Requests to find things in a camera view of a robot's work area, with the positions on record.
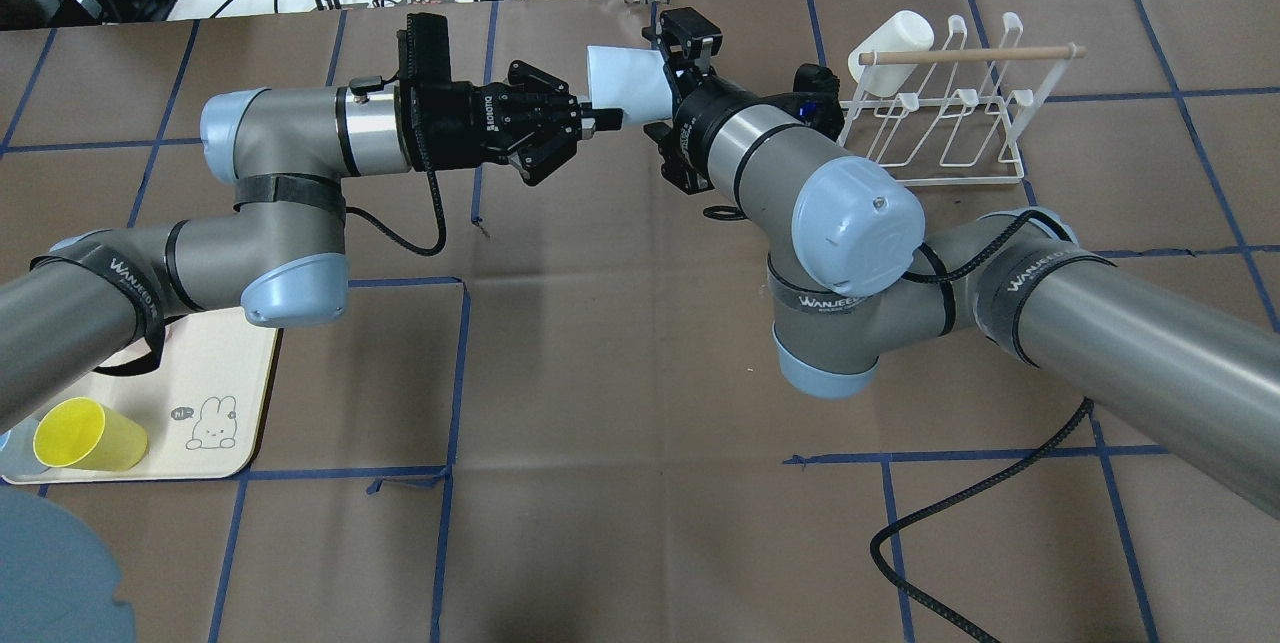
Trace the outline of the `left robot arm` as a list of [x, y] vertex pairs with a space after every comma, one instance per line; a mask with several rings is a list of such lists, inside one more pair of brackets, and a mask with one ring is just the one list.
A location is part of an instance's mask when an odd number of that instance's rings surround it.
[[234, 188], [228, 216], [100, 229], [63, 240], [3, 287], [3, 429], [90, 371], [155, 370], [166, 327], [238, 307], [266, 328], [346, 311], [346, 178], [485, 163], [535, 186], [598, 131], [622, 127], [561, 79], [524, 63], [506, 81], [425, 72], [310, 90], [247, 90], [210, 99], [200, 138], [211, 173]]

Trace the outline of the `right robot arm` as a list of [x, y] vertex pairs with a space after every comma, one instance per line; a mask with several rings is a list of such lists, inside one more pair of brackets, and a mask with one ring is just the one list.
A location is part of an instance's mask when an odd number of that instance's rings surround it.
[[851, 397], [884, 354], [974, 327], [1277, 514], [1275, 333], [1126, 274], [1042, 208], [928, 236], [919, 199], [840, 142], [828, 69], [760, 96], [714, 69], [722, 33], [699, 12], [664, 10], [643, 36], [673, 100], [645, 128], [662, 175], [721, 192], [768, 237], [772, 338], [794, 388]]

